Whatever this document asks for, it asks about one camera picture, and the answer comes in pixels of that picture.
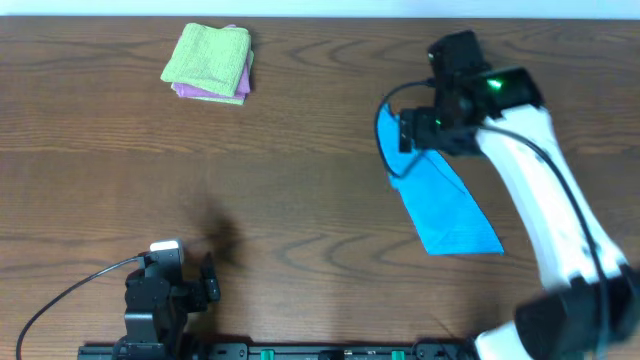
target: wooden tabletop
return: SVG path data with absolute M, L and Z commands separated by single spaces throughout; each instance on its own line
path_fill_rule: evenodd
M 246 27 L 244 106 L 160 81 L 188 22 Z M 505 187 L 450 159 L 505 255 L 430 257 L 384 174 L 372 117 L 430 75 L 426 47 L 472 28 L 495 67 L 527 67 L 599 220 L 640 260 L 640 23 L 529 20 L 3 18 L 0 357 L 62 290 L 153 241 L 214 251 L 222 301 L 190 329 L 256 342 L 465 337 L 541 293 Z M 396 106 L 428 105 L 428 90 Z M 125 267 L 47 312 L 25 359 L 71 359 L 125 334 Z M 637 358 L 640 338 L 611 349 Z

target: blue cloth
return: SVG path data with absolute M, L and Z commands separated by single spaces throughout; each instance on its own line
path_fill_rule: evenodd
M 402 173 L 417 152 L 398 151 L 398 122 L 388 106 L 380 114 L 378 134 L 389 166 Z M 428 150 L 407 177 L 390 179 L 430 255 L 504 253 L 469 190 L 437 151 Z

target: folded cloth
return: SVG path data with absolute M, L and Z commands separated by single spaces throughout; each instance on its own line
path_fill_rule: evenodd
M 244 100 L 246 95 L 251 92 L 251 87 L 249 85 L 249 72 L 251 71 L 252 64 L 253 51 L 249 51 L 249 56 L 247 56 L 247 61 L 245 63 L 244 69 L 242 70 L 242 75 L 240 76 L 238 88 L 236 89 L 236 93 L 231 97 L 212 93 L 210 91 L 183 83 L 173 83 L 171 84 L 171 88 L 176 91 L 178 96 L 186 98 L 211 98 L 209 99 L 211 101 L 216 101 L 214 99 Z
M 388 106 L 380 114 L 378 135 L 389 166 L 402 173 L 417 152 L 398 151 L 398 122 Z M 390 178 L 430 255 L 504 253 L 489 221 L 437 151 L 426 151 L 405 178 Z
M 246 29 L 187 24 L 160 79 L 234 96 L 250 46 Z

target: cable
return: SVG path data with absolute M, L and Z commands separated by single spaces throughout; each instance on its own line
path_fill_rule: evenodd
M 589 231 L 589 225 L 587 224 L 587 220 L 585 219 L 580 206 L 578 205 L 578 201 L 576 200 L 567 180 L 562 176 L 560 169 L 558 166 L 551 160 L 551 157 L 538 145 L 536 145 L 531 140 L 526 137 L 516 134 L 509 130 L 504 130 L 494 126 L 480 126 L 479 130 L 491 131 L 494 133 L 498 133 L 507 137 L 510 137 L 513 140 L 516 140 L 526 146 L 528 146 L 533 152 L 535 152 L 542 160 L 547 163 L 547 166 L 551 169 L 553 174 L 558 178 L 562 189 L 564 190 L 571 206 L 573 207 L 573 211 L 576 213 L 576 217 L 578 218 L 578 222 L 580 223 L 580 227 L 584 232 L 585 239 L 587 240 L 587 244 L 589 246 L 589 251 L 591 252 L 591 258 L 593 259 L 593 264 L 596 268 L 596 273 L 598 274 L 598 281 L 600 287 L 600 334 L 598 335 L 598 344 L 596 346 L 596 358 L 604 359 L 606 358 L 606 348 L 609 339 L 609 291 L 607 285 L 607 277 L 602 268 L 602 263 L 600 262 L 600 258 L 598 257 L 598 245 L 593 239 L 593 235 L 591 231 Z
M 85 278 L 84 280 L 80 280 L 79 282 L 77 282 L 75 285 L 71 286 L 70 288 L 68 288 L 67 290 L 63 291 L 60 295 L 56 296 L 53 300 L 49 301 L 48 304 L 46 304 L 45 306 L 42 307 L 42 309 L 40 309 L 35 315 L 33 315 L 33 317 L 31 317 L 31 319 L 27 322 L 27 324 L 24 326 L 24 328 L 22 328 L 22 331 L 20 332 L 20 335 L 18 336 L 18 341 L 16 343 L 16 360 L 22 360 L 22 343 L 24 342 L 24 337 L 27 334 L 27 331 L 29 331 L 29 328 L 31 328 L 31 325 L 33 325 L 33 323 L 38 320 L 38 318 L 44 314 L 45 311 L 49 310 L 50 307 L 52 307 L 53 305 L 55 305 L 58 301 L 60 301 L 60 299 L 62 299 L 63 297 L 69 295 L 70 292 L 72 292 L 73 290 L 79 288 L 80 286 L 88 283 L 89 281 L 97 278 L 98 276 L 104 275 L 106 273 L 108 273 L 111 270 L 117 269 L 123 265 L 132 263 L 134 261 L 138 261 L 139 256 L 135 256 L 123 261 L 120 261 L 117 264 L 113 264 L 111 266 L 109 266 L 108 268 L 98 271 L 97 273 Z
M 415 87 L 415 86 L 434 87 L 432 79 L 409 82 L 409 83 L 402 84 L 395 87 L 393 90 L 389 91 L 389 93 L 382 98 L 382 101 L 380 101 L 380 105 L 378 105 L 378 110 L 376 111 L 376 115 L 374 118 L 373 131 L 376 136 L 376 145 L 378 145 L 378 153 L 380 154 L 380 158 L 382 159 L 382 164 L 384 165 L 384 169 L 389 173 L 389 175 L 391 175 L 396 179 L 402 179 L 407 175 L 409 175 L 409 173 L 411 172 L 411 170 L 413 170 L 413 168 L 416 166 L 418 161 L 422 159 L 422 156 L 425 154 L 425 150 L 422 150 L 420 153 L 418 153 L 413 158 L 413 160 L 411 160 L 411 163 L 409 163 L 409 165 L 407 165 L 407 167 L 404 168 L 404 170 L 402 170 L 401 173 L 395 172 L 387 162 L 387 158 L 384 157 L 384 152 L 382 151 L 382 144 L 380 143 L 380 135 L 378 135 L 378 124 L 380 123 L 380 114 L 382 113 L 382 109 L 384 109 L 384 106 L 389 102 L 389 100 L 393 95 L 397 94 L 398 92 L 404 89 Z M 391 105 L 389 105 L 389 112 L 391 113 L 391 116 L 393 116 L 393 111 L 391 111 Z

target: stack of towels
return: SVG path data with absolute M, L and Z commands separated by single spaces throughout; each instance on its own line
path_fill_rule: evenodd
M 242 105 L 253 64 L 247 29 L 187 24 L 160 79 L 180 97 Z

